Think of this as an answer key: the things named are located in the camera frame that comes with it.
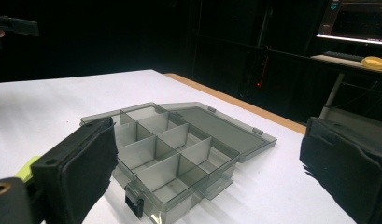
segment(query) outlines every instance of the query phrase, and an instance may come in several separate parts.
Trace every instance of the black wall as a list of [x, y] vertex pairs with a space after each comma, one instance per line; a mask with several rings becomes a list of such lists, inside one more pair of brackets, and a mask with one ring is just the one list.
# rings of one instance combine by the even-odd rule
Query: black wall
[[0, 1], [0, 14], [37, 21], [40, 32], [40, 37], [7, 32], [2, 38], [0, 82], [154, 69], [178, 73], [306, 122], [319, 115], [337, 77], [334, 71], [216, 45], [195, 35], [305, 57], [327, 50], [382, 57], [382, 48], [316, 38], [326, 4], [320, 0]]
[[40, 37], [7, 32], [0, 81], [155, 69], [178, 72], [190, 1], [0, 1], [0, 14], [37, 21]]

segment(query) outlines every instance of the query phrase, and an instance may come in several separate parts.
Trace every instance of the white tabletop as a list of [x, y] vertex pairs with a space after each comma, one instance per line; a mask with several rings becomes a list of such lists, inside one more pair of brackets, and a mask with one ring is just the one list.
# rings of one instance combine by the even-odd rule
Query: white tabletop
[[[304, 172], [300, 133], [151, 70], [0, 83], [0, 178], [57, 145], [81, 118], [147, 102], [201, 102], [277, 138], [274, 147], [236, 165], [231, 186], [177, 223], [354, 223]], [[112, 178], [84, 223], [151, 221], [135, 217]]]

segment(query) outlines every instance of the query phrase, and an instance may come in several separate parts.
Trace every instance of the monitor screen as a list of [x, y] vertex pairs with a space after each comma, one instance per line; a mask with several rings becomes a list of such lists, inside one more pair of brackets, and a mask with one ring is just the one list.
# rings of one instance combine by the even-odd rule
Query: monitor screen
[[382, 45], [382, 0], [330, 0], [317, 37]]

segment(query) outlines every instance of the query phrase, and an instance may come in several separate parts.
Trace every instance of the plastic storage box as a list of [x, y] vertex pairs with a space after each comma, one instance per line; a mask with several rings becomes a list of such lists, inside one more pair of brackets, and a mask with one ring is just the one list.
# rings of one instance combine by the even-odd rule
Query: plastic storage box
[[232, 184], [234, 167], [272, 147], [263, 131], [200, 103], [132, 106], [81, 119], [112, 117], [119, 165], [113, 176], [138, 216], [173, 223], [203, 198]]

